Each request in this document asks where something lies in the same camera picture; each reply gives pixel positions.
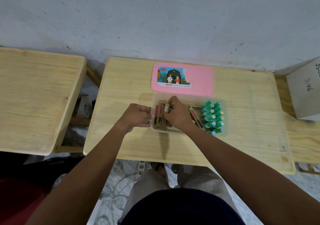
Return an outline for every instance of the clear plastic container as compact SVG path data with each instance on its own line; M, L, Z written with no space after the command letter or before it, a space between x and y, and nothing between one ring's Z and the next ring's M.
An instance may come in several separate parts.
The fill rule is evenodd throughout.
M166 92L158 92L156 94L154 94L153 99L152 99L152 108L151 108L151 113L155 114L155 106L157 105L157 103L159 103L159 101L164 100L167 101L169 100L174 94L172 93L166 93ZM206 102L210 99L210 97L208 96L195 96L195 95L184 95L184 94L175 94L175 96L178 97L178 99L183 103L183 104L194 104L197 106L201 106L203 102ZM220 98L215 98L215 97L211 97L211 99L213 100L213 103L220 101L221 102L221 106L222 111L224 112L223 117L223 129L224 132L222 133L217 133L216 136L217 137L225 137L228 135L228 110L227 110L227 106L226 106L226 102ZM194 108L195 113L197 114L198 118L200 119L200 122L203 124L202 122L202 118L201 118L201 109L200 108ZM154 119L151 122L150 127L155 130L156 132L164 132L164 133L176 133L176 134L184 134L182 131L178 130L177 128L172 128L172 127L168 127L166 128L165 131L163 130L158 130L158 129L154 129L153 128L153 123Z

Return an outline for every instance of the dark shirt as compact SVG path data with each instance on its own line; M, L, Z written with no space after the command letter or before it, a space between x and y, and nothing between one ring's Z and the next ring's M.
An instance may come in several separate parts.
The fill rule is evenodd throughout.
M123 219L127 224L245 225L221 198L187 188L156 191L135 204Z

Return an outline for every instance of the power strip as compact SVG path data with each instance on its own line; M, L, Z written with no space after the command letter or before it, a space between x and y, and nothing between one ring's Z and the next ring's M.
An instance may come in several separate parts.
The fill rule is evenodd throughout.
M140 161L139 162L139 171L138 171L139 175L142 175L143 172L146 171L146 163L147 163L146 161Z

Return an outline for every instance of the person's right hand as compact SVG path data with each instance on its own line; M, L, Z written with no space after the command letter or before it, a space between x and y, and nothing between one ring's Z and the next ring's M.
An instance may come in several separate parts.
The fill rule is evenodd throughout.
M172 96L167 103L173 109L171 109L170 113L162 114L162 117L170 122L172 126L181 130L184 126L193 124L188 107L182 104L176 96Z

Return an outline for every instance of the white cardboard box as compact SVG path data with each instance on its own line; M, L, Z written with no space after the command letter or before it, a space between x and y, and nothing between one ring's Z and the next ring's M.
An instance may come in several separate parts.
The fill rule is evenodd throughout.
M298 119L320 121L320 57L287 75Z

